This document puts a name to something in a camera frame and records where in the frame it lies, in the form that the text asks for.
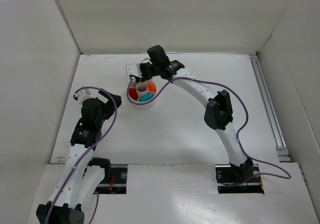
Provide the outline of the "teal lego brick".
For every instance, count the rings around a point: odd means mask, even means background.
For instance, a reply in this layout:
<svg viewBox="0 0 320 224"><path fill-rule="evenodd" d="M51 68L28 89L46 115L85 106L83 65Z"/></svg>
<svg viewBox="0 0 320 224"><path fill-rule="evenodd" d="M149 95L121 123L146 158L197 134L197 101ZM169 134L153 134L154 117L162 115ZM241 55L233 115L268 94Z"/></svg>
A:
<svg viewBox="0 0 320 224"><path fill-rule="evenodd" d="M141 96L139 98L139 101L140 102L147 102L147 101L151 100L152 98L153 98L153 94L152 93L148 93L148 94L146 94L144 96Z"/></svg>

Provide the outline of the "brown lego plate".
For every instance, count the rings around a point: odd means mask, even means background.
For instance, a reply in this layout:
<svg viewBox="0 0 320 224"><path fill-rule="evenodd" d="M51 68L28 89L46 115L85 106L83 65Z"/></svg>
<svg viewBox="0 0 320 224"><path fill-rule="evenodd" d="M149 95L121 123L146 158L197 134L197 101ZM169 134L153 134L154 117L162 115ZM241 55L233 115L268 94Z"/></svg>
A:
<svg viewBox="0 0 320 224"><path fill-rule="evenodd" d="M138 92L145 92L146 89L147 89L147 88L146 88L145 86L139 86L139 87L136 88L136 90L137 90Z"/></svg>

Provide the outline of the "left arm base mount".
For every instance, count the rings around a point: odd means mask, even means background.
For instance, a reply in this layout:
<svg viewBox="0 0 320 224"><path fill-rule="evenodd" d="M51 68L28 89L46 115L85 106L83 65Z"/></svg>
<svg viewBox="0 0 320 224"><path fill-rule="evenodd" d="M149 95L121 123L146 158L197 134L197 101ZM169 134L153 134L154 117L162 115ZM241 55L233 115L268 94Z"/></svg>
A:
<svg viewBox="0 0 320 224"><path fill-rule="evenodd" d="M109 159L94 158L84 170L82 184L85 190L93 190L98 194L126 194L127 177L127 165L111 164Z"/></svg>

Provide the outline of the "red lego brick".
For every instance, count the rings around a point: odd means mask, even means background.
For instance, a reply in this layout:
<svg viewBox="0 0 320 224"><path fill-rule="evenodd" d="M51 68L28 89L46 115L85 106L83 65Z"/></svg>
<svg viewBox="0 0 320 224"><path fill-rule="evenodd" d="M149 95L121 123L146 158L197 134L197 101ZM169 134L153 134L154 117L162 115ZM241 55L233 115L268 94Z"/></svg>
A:
<svg viewBox="0 0 320 224"><path fill-rule="evenodd" d="M129 88L128 94L129 94L129 97L135 101L137 101L139 98L137 90L134 87Z"/></svg>

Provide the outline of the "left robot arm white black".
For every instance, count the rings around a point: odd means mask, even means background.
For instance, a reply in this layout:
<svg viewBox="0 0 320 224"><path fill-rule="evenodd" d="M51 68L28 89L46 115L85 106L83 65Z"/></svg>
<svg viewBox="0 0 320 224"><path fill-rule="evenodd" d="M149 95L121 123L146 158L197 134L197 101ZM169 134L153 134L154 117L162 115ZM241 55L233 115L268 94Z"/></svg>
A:
<svg viewBox="0 0 320 224"><path fill-rule="evenodd" d="M85 86L73 95L81 105L81 117L71 135L60 179L47 203L37 207L36 217L41 224L83 224L87 202L100 182L111 176L110 160L94 157L94 153L106 136L102 132L104 122L117 117L122 98L97 88L107 99L104 102L92 97L90 90L90 86Z"/></svg>

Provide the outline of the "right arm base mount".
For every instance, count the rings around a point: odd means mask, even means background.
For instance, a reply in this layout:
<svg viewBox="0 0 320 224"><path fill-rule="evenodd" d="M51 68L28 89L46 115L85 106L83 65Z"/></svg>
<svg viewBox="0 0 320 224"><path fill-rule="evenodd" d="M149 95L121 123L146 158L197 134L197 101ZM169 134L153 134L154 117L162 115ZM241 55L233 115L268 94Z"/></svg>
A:
<svg viewBox="0 0 320 224"><path fill-rule="evenodd" d="M215 165L215 178L219 194L264 194L264 188L259 174L259 166L254 164L244 177L237 177L230 165Z"/></svg>

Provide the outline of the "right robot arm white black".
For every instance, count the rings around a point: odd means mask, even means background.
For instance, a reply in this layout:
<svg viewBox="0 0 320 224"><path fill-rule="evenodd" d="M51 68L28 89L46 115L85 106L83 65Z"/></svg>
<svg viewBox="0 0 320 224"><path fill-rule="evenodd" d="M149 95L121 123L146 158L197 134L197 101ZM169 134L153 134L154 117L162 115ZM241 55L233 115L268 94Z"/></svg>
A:
<svg viewBox="0 0 320 224"><path fill-rule="evenodd" d="M204 81L197 80L186 67L177 60L170 60L160 45L147 50L150 62L139 65L140 79L151 80L161 77L167 84L174 84L194 98L205 108L204 122L216 131L226 149L230 170L235 183L241 183L253 167L253 161L241 148L233 125L233 108L230 93L211 89Z"/></svg>

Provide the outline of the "orange round lego piece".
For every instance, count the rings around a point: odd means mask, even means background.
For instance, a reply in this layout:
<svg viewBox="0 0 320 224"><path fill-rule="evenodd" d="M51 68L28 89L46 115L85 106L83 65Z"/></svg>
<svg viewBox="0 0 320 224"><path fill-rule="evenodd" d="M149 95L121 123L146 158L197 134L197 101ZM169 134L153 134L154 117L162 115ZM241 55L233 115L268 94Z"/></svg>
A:
<svg viewBox="0 0 320 224"><path fill-rule="evenodd" d="M152 81L147 81L146 84L149 92L152 92L152 93L157 92L157 87Z"/></svg>

